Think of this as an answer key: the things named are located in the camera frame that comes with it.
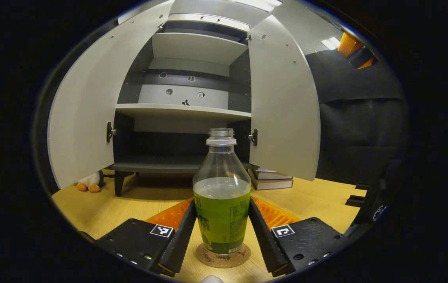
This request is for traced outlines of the round cork coaster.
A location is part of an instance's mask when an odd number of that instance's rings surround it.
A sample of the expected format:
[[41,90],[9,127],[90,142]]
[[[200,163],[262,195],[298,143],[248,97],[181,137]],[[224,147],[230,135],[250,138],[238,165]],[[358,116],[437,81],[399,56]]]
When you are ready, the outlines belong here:
[[213,268],[234,268],[246,263],[251,257],[251,249],[242,244],[241,249],[231,254],[217,254],[200,244],[195,251],[196,258],[204,265]]

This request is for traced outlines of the dark cabinet leg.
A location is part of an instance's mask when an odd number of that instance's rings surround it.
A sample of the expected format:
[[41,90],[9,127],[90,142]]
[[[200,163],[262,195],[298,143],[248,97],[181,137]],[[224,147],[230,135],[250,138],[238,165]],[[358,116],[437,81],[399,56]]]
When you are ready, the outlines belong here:
[[124,184],[124,180],[126,177],[130,175],[134,175],[135,172],[128,171],[115,171],[114,172],[114,190],[117,197],[122,196],[122,188]]

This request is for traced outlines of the grey cabinet door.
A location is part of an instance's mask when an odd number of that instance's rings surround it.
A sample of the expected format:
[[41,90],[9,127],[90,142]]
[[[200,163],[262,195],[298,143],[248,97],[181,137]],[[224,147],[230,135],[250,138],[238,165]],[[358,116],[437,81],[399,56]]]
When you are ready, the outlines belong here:
[[319,100],[307,60],[273,15],[249,32],[250,163],[312,181],[320,149]]
[[48,122],[49,160],[57,189],[114,163],[107,125],[113,123],[131,64],[166,20],[173,3],[161,2],[112,28],[67,71]]

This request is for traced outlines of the ceiling light panel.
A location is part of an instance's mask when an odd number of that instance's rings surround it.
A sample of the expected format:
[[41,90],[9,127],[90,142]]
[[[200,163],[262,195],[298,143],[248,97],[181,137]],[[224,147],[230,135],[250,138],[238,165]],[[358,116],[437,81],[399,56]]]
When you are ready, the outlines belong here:
[[337,50],[340,46],[340,40],[336,37],[331,37],[321,41],[321,44],[329,50]]
[[281,0],[229,0],[243,5],[248,5],[262,11],[270,12],[276,7],[283,4]]

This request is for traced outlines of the penguin plush toy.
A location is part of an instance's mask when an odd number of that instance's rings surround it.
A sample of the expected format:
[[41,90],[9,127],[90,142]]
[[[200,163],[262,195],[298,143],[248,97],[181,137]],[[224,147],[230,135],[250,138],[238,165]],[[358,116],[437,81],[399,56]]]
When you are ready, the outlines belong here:
[[101,171],[80,179],[75,185],[80,191],[100,192],[103,186],[103,176]]

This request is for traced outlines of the thin book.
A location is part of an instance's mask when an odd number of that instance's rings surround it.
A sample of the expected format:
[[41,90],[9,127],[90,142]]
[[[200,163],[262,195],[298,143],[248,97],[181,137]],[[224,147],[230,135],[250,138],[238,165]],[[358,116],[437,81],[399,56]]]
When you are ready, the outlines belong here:
[[256,190],[291,188],[294,184],[294,180],[292,178],[279,180],[260,180],[257,179],[253,173],[250,173],[250,177]]

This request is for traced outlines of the green label plastic bottle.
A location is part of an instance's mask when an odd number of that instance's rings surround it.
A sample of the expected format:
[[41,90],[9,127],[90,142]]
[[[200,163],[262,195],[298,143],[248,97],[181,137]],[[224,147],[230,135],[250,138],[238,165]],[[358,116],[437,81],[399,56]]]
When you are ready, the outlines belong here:
[[192,179],[194,206],[206,249],[227,255],[244,242],[251,179],[235,154],[233,129],[210,129],[206,145],[208,153]]

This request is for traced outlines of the white cabinet shelf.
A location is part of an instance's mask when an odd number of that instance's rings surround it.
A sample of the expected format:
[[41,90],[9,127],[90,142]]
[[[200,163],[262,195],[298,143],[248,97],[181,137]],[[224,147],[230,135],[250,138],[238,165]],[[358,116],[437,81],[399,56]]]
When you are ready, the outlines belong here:
[[152,36],[155,58],[188,59],[230,66],[248,46],[224,38],[192,33],[156,33]]
[[133,118],[207,118],[227,122],[242,121],[252,118],[251,113],[235,110],[152,103],[117,104],[116,111]]

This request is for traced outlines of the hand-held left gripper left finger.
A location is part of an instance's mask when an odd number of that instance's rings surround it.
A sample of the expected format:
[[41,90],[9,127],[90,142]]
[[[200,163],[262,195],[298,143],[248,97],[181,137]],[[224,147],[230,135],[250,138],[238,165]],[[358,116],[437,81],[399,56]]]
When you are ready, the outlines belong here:
[[145,272],[174,277],[182,263],[196,221],[190,198],[148,218],[130,218],[92,244]]

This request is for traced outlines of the black backdrop cloth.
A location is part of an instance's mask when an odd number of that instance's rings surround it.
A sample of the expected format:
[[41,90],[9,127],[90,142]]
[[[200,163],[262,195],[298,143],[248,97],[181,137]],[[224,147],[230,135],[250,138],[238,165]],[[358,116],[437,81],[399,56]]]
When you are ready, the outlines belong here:
[[320,112],[316,177],[345,184],[375,181],[408,138],[402,86],[381,62],[357,69],[337,50],[305,57]]

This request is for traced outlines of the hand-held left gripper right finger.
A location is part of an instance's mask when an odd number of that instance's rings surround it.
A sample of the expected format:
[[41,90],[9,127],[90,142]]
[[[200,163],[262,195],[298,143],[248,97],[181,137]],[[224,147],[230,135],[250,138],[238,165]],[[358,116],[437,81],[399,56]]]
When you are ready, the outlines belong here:
[[301,220],[254,196],[248,217],[267,271],[274,277],[314,269],[353,243],[318,217]]

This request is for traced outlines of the grey cabinet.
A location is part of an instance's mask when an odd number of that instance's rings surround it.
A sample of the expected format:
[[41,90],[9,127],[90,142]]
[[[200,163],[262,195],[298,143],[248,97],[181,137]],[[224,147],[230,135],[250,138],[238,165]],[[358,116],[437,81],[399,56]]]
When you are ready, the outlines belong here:
[[[143,5],[137,14],[167,0],[154,0]],[[320,26],[321,18],[301,0],[281,0],[282,5],[270,12],[229,0],[174,0],[170,14],[208,14],[231,18],[250,25],[251,29],[269,15],[275,16],[292,34],[305,55],[312,34],[302,36],[302,28],[295,24],[306,23],[311,33]],[[76,46],[54,71],[45,96],[48,105],[44,110],[46,123],[41,132],[46,149],[44,183],[51,195],[59,190],[49,160],[48,122],[53,99],[67,71],[83,52],[100,36],[135,15],[119,17],[112,24],[97,30]],[[219,37],[248,46],[249,32],[214,24],[190,22],[163,22],[163,30],[156,33],[192,33]],[[211,107],[251,113],[251,71],[248,49],[230,66],[217,63],[155,58],[152,37],[141,48],[125,77],[117,104],[152,103]],[[229,127],[238,142],[237,155],[246,168],[250,163],[251,119],[219,121],[207,118],[133,118],[116,111],[112,126],[114,163],[104,169],[128,171],[143,175],[193,175],[207,154],[206,140],[211,128]]]

